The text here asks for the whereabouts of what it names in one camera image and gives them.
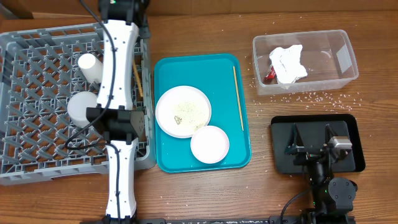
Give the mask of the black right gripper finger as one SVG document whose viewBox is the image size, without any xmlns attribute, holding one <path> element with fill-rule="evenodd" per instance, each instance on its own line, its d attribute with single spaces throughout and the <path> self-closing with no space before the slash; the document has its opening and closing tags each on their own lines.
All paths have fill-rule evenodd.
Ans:
<svg viewBox="0 0 398 224">
<path fill-rule="evenodd" d="M 333 146 L 333 138 L 335 137 L 335 131 L 333 128 L 327 124 L 325 126 L 325 145 L 326 146 Z"/>
<path fill-rule="evenodd" d="M 286 149 L 302 149 L 304 144 L 297 125 L 294 123 L 291 128 L 290 137 Z"/>
</svg>

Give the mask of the wooden chopstick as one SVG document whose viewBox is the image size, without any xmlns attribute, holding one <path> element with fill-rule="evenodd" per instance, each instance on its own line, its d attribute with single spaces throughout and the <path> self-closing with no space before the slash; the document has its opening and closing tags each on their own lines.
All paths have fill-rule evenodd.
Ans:
<svg viewBox="0 0 398 224">
<path fill-rule="evenodd" d="M 134 60 L 132 61 L 132 66 L 133 66 L 134 78 L 135 78 L 135 81 L 137 83 L 139 94 L 140 94 L 141 98 L 143 98 L 144 97 L 144 93 L 143 93 L 143 89 L 142 89 L 142 85 L 141 85 L 141 79 L 139 77 L 137 66 L 136 66 L 136 63 L 135 63 Z"/>
<path fill-rule="evenodd" d="M 237 97 L 237 102 L 238 102 L 238 111 L 239 111 L 239 118 L 241 122 L 241 129 L 244 131 L 244 125 L 243 125 L 243 115 L 241 111 L 241 103 L 240 103 L 240 95 L 239 95 L 239 88 L 238 88 L 238 80 L 237 80 L 237 75 L 236 75 L 236 67 L 233 65 L 233 74 L 234 74 L 234 84 L 235 84 L 235 89 L 236 89 L 236 97 Z"/>
</svg>

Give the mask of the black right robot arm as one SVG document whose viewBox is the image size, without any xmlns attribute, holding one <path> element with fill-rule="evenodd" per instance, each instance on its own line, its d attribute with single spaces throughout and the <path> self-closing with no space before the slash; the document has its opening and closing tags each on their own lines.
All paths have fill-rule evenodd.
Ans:
<svg viewBox="0 0 398 224">
<path fill-rule="evenodd" d="M 325 126 L 323 146 L 306 147 L 297 125 L 293 124 L 285 153 L 295 157 L 293 164 L 302 167 L 310 187 L 285 204 L 279 221 L 284 222 L 285 211 L 292 202 L 311 192 L 313 208 L 304 210 L 294 223 L 354 223 L 354 218 L 350 218 L 348 213 L 353 210 L 358 186 L 352 180 L 335 177 L 332 170 L 332 165 L 344 160 L 351 151 L 349 137 L 337 135 L 329 124 Z"/>
</svg>

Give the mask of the grey-green bowl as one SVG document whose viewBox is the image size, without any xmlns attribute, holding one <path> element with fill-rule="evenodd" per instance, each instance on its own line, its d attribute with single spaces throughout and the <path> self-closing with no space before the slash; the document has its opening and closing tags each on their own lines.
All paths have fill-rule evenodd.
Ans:
<svg viewBox="0 0 398 224">
<path fill-rule="evenodd" d="M 67 104 L 68 115 L 74 125 L 79 128 L 84 128 L 90 122 L 86 118 L 87 107 L 94 108 L 96 106 L 97 95 L 82 91 L 70 98 Z"/>
</svg>

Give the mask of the red snack wrapper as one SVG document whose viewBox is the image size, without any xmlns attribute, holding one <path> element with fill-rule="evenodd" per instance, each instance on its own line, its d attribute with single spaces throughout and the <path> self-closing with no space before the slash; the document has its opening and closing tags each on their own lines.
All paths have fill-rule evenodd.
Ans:
<svg viewBox="0 0 398 224">
<path fill-rule="evenodd" d="M 276 72 L 274 70 L 274 66 L 270 65 L 270 67 L 269 67 L 269 69 L 268 69 L 268 71 L 267 71 L 267 73 L 266 73 L 266 75 L 264 77 L 264 81 L 266 82 L 268 80 L 272 80 L 272 79 L 275 78 L 275 76 L 276 76 Z"/>
</svg>

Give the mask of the white napkin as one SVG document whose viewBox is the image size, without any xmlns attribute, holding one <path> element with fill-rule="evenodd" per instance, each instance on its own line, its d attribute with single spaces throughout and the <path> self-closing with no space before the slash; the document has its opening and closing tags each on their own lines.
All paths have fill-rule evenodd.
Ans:
<svg viewBox="0 0 398 224">
<path fill-rule="evenodd" d="M 300 63 L 302 49 L 302 45 L 292 45 L 286 49 L 277 47 L 269 54 L 277 82 L 282 88 L 288 89 L 308 75 L 306 68 Z"/>
</svg>

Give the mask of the white paper cup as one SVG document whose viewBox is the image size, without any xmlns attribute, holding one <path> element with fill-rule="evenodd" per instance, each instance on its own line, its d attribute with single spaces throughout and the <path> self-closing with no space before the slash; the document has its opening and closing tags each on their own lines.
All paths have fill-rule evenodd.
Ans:
<svg viewBox="0 0 398 224">
<path fill-rule="evenodd" d="M 89 83 L 101 83 L 103 64 L 93 54 L 83 54 L 78 59 L 78 66 Z"/>
</svg>

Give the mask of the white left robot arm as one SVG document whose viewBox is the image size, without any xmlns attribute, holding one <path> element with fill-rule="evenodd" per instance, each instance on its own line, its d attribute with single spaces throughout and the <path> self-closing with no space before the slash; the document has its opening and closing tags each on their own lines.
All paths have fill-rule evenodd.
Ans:
<svg viewBox="0 0 398 224">
<path fill-rule="evenodd" d="M 105 216 L 100 223 L 137 223 L 134 196 L 134 162 L 139 134 L 132 124 L 137 117 L 132 102 L 134 46 L 140 28 L 147 28 L 149 0 L 99 1 L 95 20 L 104 33 L 103 76 L 97 103 L 86 109 L 89 121 L 68 140 L 70 143 L 89 127 L 102 140 L 89 147 L 103 146 L 108 153 L 109 197 Z"/>
</svg>

